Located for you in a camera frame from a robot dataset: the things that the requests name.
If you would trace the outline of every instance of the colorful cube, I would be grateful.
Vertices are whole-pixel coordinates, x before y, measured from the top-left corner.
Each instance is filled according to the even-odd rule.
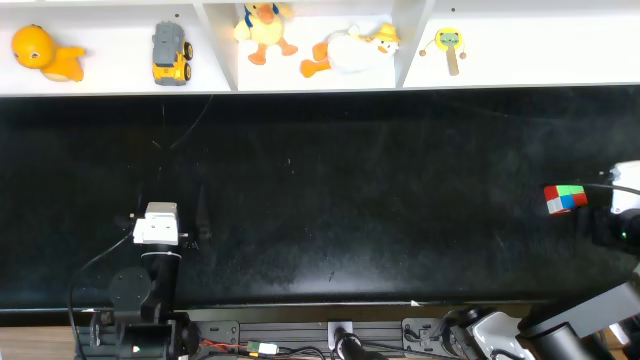
[[[587,206],[587,194],[582,186],[552,185],[544,188],[549,214],[569,212],[580,206]]]

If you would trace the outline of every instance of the toy truck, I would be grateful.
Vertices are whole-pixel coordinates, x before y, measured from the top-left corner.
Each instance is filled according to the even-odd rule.
[[[185,85],[191,79],[193,47],[187,42],[184,30],[172,22],[156,25],[153,40],[153,78],[158,85]]]

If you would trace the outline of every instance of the black tabletop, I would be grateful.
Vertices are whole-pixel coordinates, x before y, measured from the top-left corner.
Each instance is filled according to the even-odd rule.
[[[640,158],[636,87],[0,101],[0,308],[61,308],[141,189],[205,190],[181,307],[549,299],[635,259],[550,217],[540,185]],[[125,244],[83,275],[107,303]]]

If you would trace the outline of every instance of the toy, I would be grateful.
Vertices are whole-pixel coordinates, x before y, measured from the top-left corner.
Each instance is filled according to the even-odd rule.
[[[427,48],[434,42],[438,46],[438,49],[447,53],[449,75],[456,76],[460,74],[460,70],[458,69],[458,60],[456,59],[456,50],[458,50],[460,46],[462,46],[460,59],[464,60],[467,58],[467,53],[465,52],[467,45],[462,39],[462,34],[460,34],[460,32],[454,28],[442,28],[438,30],[438,32],[436,33],[436,37],[433,40],[429,41],[424,49],[420,50],[420,56],[426,56]]]
[[[291,18],[293,11],[282,3],[247,3],[244,5],[245,16],[236,26],[233,34],[238,41],[251,39],[258,43],[258,51],[249,55],[249,61],[256,65],[267,62],[267,48],[278,44],[282,48],[282,55],[291,56],[298,52],[298,48],[290,45],[282,37],[284,23],[279,15]]]
[[[582,186],[551,185],[544,188],[549,214],[569,212],[580,206],[587,206],[587,195]]]
[[[347,32],[341,31],[329,36],[327,42],[313,47],[315,61],[304,60],[300,72],[310,78],[318,71],[334,70],[343,74],[372,69],[389,61],[400,45],[396,28],[383,24],[372,37],[360,35],[360,29],[352,26]]]
[[[187,42],[184,30],[172,22],[156,25],[153,41],[153,78],[158,85],[179,86],[191,80],[193,46]]]
[[[38,25],[18,30],[11,41],[11,49],[18,63],[29,69],[40,69],[52,81],[81,81],[84,72],[78,61],[85,55],[79,47],[62,47]]]

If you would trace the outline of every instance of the duck's yellow hat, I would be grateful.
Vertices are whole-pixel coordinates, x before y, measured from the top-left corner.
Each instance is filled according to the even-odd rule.
[[[396,34],[396,27],[389,23],[382,24],[382,27],[380,27],[380,31],[378,31],[377,34],[373,35],[373,37],[382,41],[392,41],[397,43],[400,42],[400,38]]]

